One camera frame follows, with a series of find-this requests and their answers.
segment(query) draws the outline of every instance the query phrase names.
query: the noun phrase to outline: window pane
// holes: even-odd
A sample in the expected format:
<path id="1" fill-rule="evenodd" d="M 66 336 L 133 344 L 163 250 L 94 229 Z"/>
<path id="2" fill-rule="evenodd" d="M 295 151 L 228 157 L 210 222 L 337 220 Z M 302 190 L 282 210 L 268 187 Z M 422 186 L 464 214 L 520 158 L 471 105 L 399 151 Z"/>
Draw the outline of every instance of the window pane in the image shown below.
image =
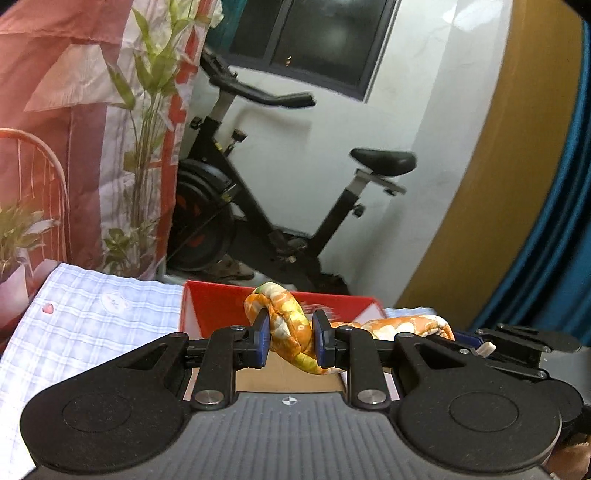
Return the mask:
<path id="1" fill-rule="evenodd" d="M 230 2 L 223 2 L 224 10 L 227 3 Z M 233 35 L 230 52 L 261 59 L 275 25 L 281 0 L 248 0 L 248 3 L 245 0 L 233 0 L 232 3 L 234 5 L 231 8 L 244 10 Z"/>
<path id="2" fill-rule="evenodd" d="M 357 85 L 384 5 L 385 0 L 294 0 L 273 63 Z"/>

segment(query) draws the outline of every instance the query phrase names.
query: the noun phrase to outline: gray ribbed plate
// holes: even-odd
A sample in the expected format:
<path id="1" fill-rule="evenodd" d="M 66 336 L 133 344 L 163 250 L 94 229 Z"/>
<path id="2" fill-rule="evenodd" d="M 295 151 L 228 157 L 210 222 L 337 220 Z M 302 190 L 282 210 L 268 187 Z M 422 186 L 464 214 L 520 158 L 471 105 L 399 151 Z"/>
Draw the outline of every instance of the gray ribbed plate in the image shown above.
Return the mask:
<path id="1" fill-rule="evenodd" d="M 385 415 L 354 410 L 339 393 L 241 393 L 225 410 L 197 413 L 164 453 L 131 469 L 67 475 L 38 468 L 27 480 L 548 480 L 541 468 L 501 476 L 428 463 Z"/>

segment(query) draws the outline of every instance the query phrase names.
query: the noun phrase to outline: wall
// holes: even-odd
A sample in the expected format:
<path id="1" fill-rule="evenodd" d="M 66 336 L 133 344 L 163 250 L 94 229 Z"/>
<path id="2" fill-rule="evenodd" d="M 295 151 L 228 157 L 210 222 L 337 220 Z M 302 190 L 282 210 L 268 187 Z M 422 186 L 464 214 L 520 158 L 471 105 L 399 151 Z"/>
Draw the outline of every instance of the wall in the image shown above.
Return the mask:
<path id="1" fill-rule="evenodd" d="M 400 304 L 428 304 L 468 327 L 496 289 L 560 160 L 579 84 L 581 25 L 561 0 L 516 0 L 472 162 Z"/>
<path id="2" fill-rule="evenodd" d="M 453 24 L 456 13 L 482 1 L 498 4 L 498 14 L 469 33 L 461 32 Z M 237 99 L 220 131 L 222 143 L 234 128 L 248 133 L 232 160 L 275 223 L 312 233 L 353 176 L 351 148 L 413 148 L 419 155 L 419 168 L 400 179 L 409 194 L 392 199 L 369 186 L 362 197 L 364 216 L 347 218 L 322 253 L 324 269 L 343 275 L 354 292 L 392 303 L 420 262 L 472 155 L 476 138 L 470 135 L 479 131 L 486 116 L 510 4 L 402 0 L 365 103 L 294 80 L 236 69 L 242 81 L 261 89 L 310 90 L 317 99 L 316 107 L 305 111 L 263 108 Z M 450 103 L 448 89 L 460 103 L 459 91 L 467 89 L 466 101 L 475 105 L 462 109 Z M 202 75 L 190 113 L 207 114 L 216 95 Z M 457 111 L 450 125 L 447 109 Z M 188 152 L 191 133 L 187 131 L 181 156 Z M 449 138 L 459 145 L 443 154 Z"/>

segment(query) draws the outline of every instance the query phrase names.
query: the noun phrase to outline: shoe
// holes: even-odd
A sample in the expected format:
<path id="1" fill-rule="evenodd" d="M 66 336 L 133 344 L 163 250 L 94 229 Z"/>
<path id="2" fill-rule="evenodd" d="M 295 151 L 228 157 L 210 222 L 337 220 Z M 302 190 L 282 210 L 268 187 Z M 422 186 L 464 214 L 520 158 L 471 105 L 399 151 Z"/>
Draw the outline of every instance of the shoe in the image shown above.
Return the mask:
<path id="1" fill-rule="evenodd" d="M 215 280 L 252 280 L 255 271 L 230 255 L 223 258 L 209 268 L 201 271 L 204 276 Z"/>

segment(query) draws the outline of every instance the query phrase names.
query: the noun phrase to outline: silver bolt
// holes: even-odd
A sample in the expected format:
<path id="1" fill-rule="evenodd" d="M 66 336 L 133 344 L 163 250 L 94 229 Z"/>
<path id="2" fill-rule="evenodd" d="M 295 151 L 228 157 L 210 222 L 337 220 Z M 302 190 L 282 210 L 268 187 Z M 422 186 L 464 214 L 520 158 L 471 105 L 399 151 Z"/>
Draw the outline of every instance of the silver bolt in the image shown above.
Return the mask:
<path id="1" fill-rule="evenodd" d="M 201 390 L 195 393 L 195 401 L 201 405 L 218 405 L 223 400 L 223 393 L 219 390 Z"/>
<path id="2" fill-rule="evenodd" d="M 378 403 L 383 403 L 386 400 L 386 394 L 381 390 L 376 390 L 374 388 L 368 388 L 367 390 L 362 390 L 357 394 L 357 398 L 361 400 L 363 403 L 367 403 L 369 405 L 377 405 Z"/>

